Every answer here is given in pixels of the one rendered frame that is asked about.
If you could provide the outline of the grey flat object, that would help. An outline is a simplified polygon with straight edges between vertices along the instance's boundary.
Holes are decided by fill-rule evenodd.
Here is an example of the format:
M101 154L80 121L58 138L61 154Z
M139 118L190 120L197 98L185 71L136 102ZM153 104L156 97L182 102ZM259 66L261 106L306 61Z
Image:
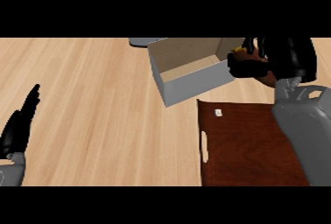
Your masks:
M129 38L129 44L134 47L148 47L148 44L159 40L162 40L162 38Z

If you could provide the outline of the dark brown wooden tray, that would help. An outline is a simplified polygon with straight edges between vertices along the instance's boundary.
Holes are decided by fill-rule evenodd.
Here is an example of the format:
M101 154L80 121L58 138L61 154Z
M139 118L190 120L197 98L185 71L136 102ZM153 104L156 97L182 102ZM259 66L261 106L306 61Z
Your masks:
M272 106L199 101L201 184L308 186L306 175Z

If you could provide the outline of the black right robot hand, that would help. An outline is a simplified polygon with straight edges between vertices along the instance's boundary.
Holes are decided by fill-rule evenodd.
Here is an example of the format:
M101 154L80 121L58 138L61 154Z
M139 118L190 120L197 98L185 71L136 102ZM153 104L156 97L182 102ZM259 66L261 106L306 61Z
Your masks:
M255 38L246 38L243 47L249 53L258 48L278 81L296 77L303 83L317 80L317 50L311 38L258 38L258 45Z

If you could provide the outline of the reddish-brown sweet potato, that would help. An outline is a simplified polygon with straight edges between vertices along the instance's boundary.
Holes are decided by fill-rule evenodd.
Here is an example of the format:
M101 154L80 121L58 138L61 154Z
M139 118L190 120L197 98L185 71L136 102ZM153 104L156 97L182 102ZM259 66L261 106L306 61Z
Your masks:
M275 75L271 71L268 59L259 57L258 48L249 53L244 47L237 47L228 56L228 66L235 78L255 78L269 88L275 88Z

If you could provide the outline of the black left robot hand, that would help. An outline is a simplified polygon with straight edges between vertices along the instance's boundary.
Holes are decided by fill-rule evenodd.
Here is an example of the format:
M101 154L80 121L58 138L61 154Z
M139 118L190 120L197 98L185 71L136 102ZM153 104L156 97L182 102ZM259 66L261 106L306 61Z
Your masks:
M26 98L24 106L14 112L0 135L0 159L15 152L26 152L30 138L30 128L35 119L40 85L36 84Z

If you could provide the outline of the grey cardboard box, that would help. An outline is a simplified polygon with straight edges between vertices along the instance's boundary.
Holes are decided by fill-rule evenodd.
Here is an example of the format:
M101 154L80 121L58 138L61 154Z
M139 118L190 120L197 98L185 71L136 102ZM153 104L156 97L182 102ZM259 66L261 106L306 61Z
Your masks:
M234 81L228 54L243 38L165 38L148 45L153 77L169 107Z

